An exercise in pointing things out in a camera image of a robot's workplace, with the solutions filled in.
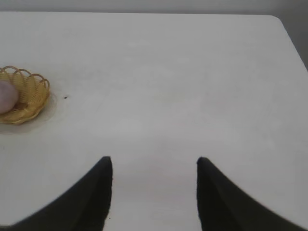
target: pink egg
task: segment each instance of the pink egg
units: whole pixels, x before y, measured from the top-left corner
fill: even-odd
[[[0,114],[10,111],[18,101],[18,91],[9,81],[0,80]]]

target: table surface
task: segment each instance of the table surface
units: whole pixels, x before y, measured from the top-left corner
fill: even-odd
[[[200,230],[200,156],[308,228],[308,73],[279,19],[5,12],[0,28],[0,65],[52,90],[37,119],[0,125],[1,225],[108,155],[107,231]]]

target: yellow basket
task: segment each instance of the yellow basket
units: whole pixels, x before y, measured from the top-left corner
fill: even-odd
[[[0,80],[9,81],[19,92],[17,104],[9,112],[0,115],[0,123],[22,124],[35,118],[46,106],[50,85],[43,76],[6,66],[0,68]]]

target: gray wall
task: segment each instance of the gray wall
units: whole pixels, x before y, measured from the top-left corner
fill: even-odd
[[[0,0],[0,11],[270,14],[308,67],[308,0]]]

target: wicker basket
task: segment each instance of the wicker basket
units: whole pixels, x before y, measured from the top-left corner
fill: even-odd
[[[0,68],[0,80],[9,81],[19,92],[17,104],[9,112],[0,115],[0,123],[22,124],[35,118],[46,106],[50,86],[49,81],[43,76],[6,66]]]

